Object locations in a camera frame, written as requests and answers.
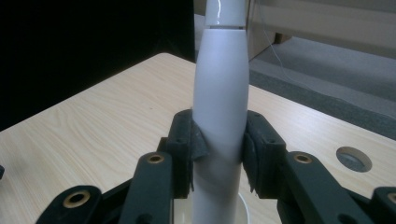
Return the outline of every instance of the light wood table surface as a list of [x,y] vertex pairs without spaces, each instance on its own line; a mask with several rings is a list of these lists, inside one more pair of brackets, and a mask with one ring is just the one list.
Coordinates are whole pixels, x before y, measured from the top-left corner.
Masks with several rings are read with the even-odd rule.
[[[0,223],[34,223],[62,191],[94,185],[106,192],[131,178],[140,156],[155,151],[173,116],[192,106],[195,64],[160,54],[0,132]],[[267,91],[250,87],[250,110],[263,114],[289,151],[318,157],[342,186],[371,197],[396,185],[396,142]],[[355,147],[373,163],[347,169],[339,147]],[[240,192],[251,223],[280,223],[276,201]]]

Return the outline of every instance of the white tube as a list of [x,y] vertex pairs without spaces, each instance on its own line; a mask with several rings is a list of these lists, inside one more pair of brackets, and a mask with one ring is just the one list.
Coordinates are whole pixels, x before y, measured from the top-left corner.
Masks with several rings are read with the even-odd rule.
[[234,223],[248,111],[245,30],[204,30],[192,118],[210,155],[194,163],[192,223]]

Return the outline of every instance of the brass insert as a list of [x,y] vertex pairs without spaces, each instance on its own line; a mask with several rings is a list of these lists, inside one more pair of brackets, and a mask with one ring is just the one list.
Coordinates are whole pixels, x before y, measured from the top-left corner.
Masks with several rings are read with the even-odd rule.
[[64,199],[64,207],[76,208],[82,206],[90,198],[91,198],[91,194],[85,189],[73,192]]
[[163,162],[164,160],[165,158],[163,156],[157,154],[148,157],[148,162],[152,164],[160,163]]
[[294,156],[294,159],[297,162],[305,163],[305,164],[308,164],[308,163],[312,162],[312,159],[309,158],[308,156],[305,156],[304,154],[297,154],[297,155]]

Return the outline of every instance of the black plastic part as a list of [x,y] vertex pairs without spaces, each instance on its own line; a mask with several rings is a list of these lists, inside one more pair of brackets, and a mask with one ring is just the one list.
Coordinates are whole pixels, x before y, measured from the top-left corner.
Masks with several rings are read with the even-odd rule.
[[375,189],[369,209],[375,223],[396,223],[396,188]]
[[168,137],[163,138],[157,150],[169,153],[175,176],[174,197],[187,198],[191,182],[191,110],[175,114]]
[[92,223],[119,223],[122,207],[132,181],[129,179],[102,195],[102,201]]
[[304,223],[373,223],[314,156],[288,153],[283,174],[293,199],[286,193],[279,200],[295,200]]
[[4,171],[5,171],[4,167],[0,165],[0,179],[3,178]]
[[243,165],[251,190],[261,199],[276,199],[282,186],[278,165],[286,153],[286,143],[261,114],[247,112]]
[[[88,197],[88,201],[82,205],[77,204],[83,197]],[[59,223],[59,224],[89,224],[95,214],[95,210],[101,202],[102,193],[99,188],[94,186],[76,186],[67,189],[59,194],[47,207],[44,213],[40,216],[37,224]],[[74,203],[75,207],[70,208],[64,205],[68,201]]]
[[172,157],[169,154],[155,152],[139,159],[119,223],[173,223]]

